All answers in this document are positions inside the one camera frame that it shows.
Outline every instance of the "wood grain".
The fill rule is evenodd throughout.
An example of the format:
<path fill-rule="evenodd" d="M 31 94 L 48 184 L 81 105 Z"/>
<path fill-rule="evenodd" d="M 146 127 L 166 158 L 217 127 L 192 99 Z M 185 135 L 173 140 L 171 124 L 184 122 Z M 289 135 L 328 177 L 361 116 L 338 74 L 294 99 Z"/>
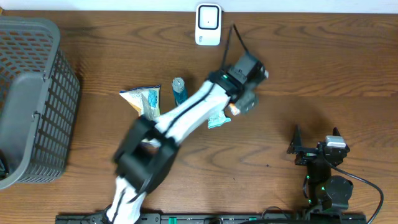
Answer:
<path fill-rule="evenodd" d="M 188 93 L 218 68 L 223 43 L 195 44 L 190 12 L 8 11 L 46 17 L 83 79 L 70 159 L 51 184 L 16 184 L 0 192 L 0 223 L 53 223 L 59 213 L 104 209 L 114 194 L 111 156 L 137 113 L 118 91 L 162 84 L 161 111 L 174 107 L 171 81 Z M 315 146 L 334 126 L 351 147 L 341 168 L 383 189 L 375 223 L 397 223 L 398 16 L 377 14 L 224 13 L 266 65 L 259 106 L 222 128 L 203 125 L 183 143 L 163 184 L 144 207 L 166 213 L 261 212 L 305 206 L 305 168 L 286 149 L 295 124 Z M 228 61 L 242 53 L 236 38 Z M 351 212 L 368 218 L 376 190 L 354 180 Z"/>

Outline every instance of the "white wall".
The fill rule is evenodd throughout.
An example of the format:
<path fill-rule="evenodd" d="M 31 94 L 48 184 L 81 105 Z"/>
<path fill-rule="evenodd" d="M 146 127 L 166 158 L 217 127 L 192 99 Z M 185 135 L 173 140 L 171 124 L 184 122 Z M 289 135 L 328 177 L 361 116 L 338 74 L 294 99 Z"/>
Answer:
<path fill-rule="evenodd" d="M 398 0 L 0 0 L 3 9 L 195 11 L 202 2 L 226 12 L 398 13 Z"/>

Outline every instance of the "white background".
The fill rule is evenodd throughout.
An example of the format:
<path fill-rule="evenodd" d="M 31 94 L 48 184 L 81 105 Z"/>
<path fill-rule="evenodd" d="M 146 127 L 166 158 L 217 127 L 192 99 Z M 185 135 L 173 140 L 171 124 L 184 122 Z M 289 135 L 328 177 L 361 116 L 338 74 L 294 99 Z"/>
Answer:
<path fill-rule="evenodd" d="M 398 13 L 398 0 L 0 0 L 3 9 L 188 11 L 217 3 L 226 12 Z"/>

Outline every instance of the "wooden table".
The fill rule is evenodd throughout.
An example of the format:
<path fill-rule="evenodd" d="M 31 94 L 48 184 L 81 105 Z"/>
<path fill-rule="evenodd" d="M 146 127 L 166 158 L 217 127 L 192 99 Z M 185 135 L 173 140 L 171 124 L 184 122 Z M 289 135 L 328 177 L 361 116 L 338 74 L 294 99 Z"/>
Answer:
<path fill-rule="evenodd" d="M 286 154 L 294 125 L 301 125 L 311 147 L 337 126 L 351 147 L 340 167 L 383 189 L 386 200 L 375 223 L 397 223 L 397 15 L 224 13 L 217 47 L 196 45 L 191 12 L 6 15 L 54 21 L 83 92 L 66 173 L 51 184 L 1 191 L 0 223 L 53 223 L 59 213 L 91 213 L 109 205 L 115 189 L 111 156 L 137 118 L 118 91 L 162 84 L 161 111 L 172 109 L 172 79 L 183 77 L 188 94 L 195 92 L 218 68 L 231 21 L 270 73 L 257 88 L 259 105 L 221 128 L 200 126 L 143 207 L 252 213 L 271 205 L 305 206 L 306 168 Z M 236 37 L 231 45 L 228 61 L 235 63 L 243 50 Z M 379 194 L 353 183 L 349 210 L 370 218 Z"/>

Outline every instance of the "gray plastic basket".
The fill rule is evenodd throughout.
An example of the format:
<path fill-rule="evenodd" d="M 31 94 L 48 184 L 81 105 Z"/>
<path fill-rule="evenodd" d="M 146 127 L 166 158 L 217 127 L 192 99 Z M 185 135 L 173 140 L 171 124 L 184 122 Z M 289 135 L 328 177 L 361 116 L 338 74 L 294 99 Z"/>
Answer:
<path fill-rule="evenodd" d="M 80 84 L 59 42 L 46 19 L 0 17 L 0 189 L 65 170 Z"/>

